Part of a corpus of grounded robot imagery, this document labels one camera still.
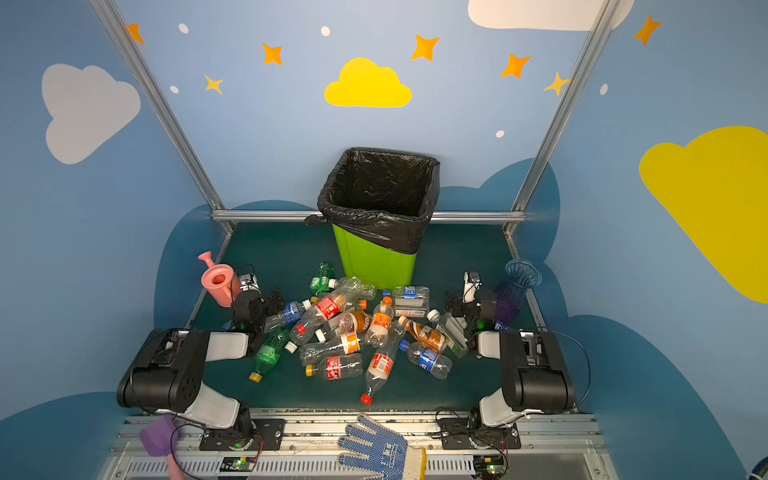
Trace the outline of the clear square bottle white cap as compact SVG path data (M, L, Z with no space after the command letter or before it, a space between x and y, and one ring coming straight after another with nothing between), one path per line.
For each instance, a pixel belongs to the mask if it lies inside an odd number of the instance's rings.
M440 313L437 309L430 310L427 313L427 319L448 339L448 347L457 358L463 358L468 353L464 323L461 323L449 311Z

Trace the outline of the green Sprite bottle yellow cap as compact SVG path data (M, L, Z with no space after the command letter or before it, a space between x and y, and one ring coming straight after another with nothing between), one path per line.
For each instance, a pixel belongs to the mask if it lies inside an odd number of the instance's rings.
M278 363L285 346L290 340L290 330L279 328L270 332L256 353L253 370L249 375L252 382L259 383Z

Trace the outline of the Pocari Sweat bottle blue label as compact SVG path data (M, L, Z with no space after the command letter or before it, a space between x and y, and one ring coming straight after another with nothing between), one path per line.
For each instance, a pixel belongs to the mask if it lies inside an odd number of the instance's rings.
M264 332L270 333L275 329L290 328L301 319L303 314L313 306L309 299L289 302L281 311L266 318Z

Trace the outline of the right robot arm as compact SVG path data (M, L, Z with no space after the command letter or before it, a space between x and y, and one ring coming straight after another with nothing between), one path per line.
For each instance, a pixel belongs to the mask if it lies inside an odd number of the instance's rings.
M530 414L560 414L576 407L576 391L556 334L539 327L514 327L521 299L492 291L448 293L445 312L464 320L469 350L500 362L500 387L483 397L470 414L472 428L501 428Z

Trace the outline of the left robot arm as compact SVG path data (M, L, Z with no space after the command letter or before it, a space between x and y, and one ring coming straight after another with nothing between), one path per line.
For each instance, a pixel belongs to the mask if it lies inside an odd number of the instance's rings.
M253 357L266 338L266 317L284 306L278 290L268 297L247 290L234 300L233 331L153 330L118 384L118 405L174 414L208 431L252 437L247 405L207 386L204 371L208 363Z

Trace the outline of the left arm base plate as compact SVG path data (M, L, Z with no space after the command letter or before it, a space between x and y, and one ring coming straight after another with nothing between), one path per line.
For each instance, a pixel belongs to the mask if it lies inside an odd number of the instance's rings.
M281 447L286 420L282 418L237 421L228 429L208 429L199 444L200 451L258 452L277 451Z

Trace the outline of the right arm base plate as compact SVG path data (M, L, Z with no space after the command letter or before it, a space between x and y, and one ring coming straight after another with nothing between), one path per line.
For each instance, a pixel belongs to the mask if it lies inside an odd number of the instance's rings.
M516 450L521 439L516 425L504 428L473 427L468 418L445 417L436 420L438 431L433 437L444 450Z

